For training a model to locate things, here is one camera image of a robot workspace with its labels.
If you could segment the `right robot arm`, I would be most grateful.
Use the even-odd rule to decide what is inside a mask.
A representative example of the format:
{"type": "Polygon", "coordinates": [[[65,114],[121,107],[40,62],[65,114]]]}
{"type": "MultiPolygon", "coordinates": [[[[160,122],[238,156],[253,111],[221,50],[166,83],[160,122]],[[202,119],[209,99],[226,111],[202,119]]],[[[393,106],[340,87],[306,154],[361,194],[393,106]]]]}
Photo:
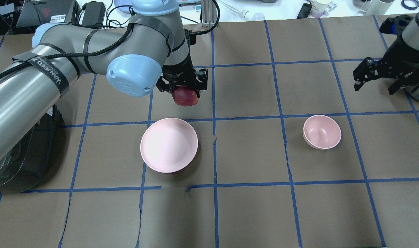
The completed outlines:
{"type": "Polygon", "coordinates": [[[359,91],[372,80],[388,78],[394,79],[388,88],[390,95],[408,86],[414,93],[419,89],[419,12],[414,17],[404,14],[387,18],[379,32],[397,37],[381,60],[365,58],[354,69],[354,90],[359,91]]]}

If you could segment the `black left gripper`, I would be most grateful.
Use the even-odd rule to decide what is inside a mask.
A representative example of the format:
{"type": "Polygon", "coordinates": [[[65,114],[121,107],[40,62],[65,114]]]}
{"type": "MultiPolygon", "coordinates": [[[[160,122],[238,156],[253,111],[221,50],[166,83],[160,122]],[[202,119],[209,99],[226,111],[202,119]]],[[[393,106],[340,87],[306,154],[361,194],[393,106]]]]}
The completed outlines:
{"type": "Polygon", "coordinates": [[[175,91],[177,86],[187,86],[200,95],[202,91],[208,88],[208,69],[200,69],[196,71],[191,69],[184,72],[164,71],[156,82],[156,87],[161,92],[170,94],[175,91]]]}

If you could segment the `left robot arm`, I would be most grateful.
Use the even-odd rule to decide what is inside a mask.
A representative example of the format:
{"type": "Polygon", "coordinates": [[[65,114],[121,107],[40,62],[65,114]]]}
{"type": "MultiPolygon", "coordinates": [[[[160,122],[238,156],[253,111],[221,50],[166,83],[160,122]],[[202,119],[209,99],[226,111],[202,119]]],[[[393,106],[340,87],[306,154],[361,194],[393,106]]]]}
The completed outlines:
{"type": "Polygon", "coordinates": [[[190,46],[197,35],[183,27],[176,0],[134,0],[126,32],[67,23],[42,24],[32,49],[12,58],[0,73],[0,160],[84,73],[105,75],[118,91],[150,94],[161,77],[187,85],[197,97],[205,72],[192,66],[190,46]]]}

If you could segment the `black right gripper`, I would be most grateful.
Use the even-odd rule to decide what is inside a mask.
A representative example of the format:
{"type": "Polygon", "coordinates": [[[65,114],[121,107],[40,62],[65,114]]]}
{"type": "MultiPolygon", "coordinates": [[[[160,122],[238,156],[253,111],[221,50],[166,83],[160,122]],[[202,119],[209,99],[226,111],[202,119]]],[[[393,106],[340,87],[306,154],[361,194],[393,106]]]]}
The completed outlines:
{"type": "Polygon", "coordinates": [[[403,87],[416,84],[413,77],[407,76],[418,67],[419,50],[411,47],[403,38],[397,38],[379,61],[367,57],[354,69],[354,90],[358,92],[372,80],[388,78],[395,80],[388,88],[388,93],[393,95],[403,87]]]}

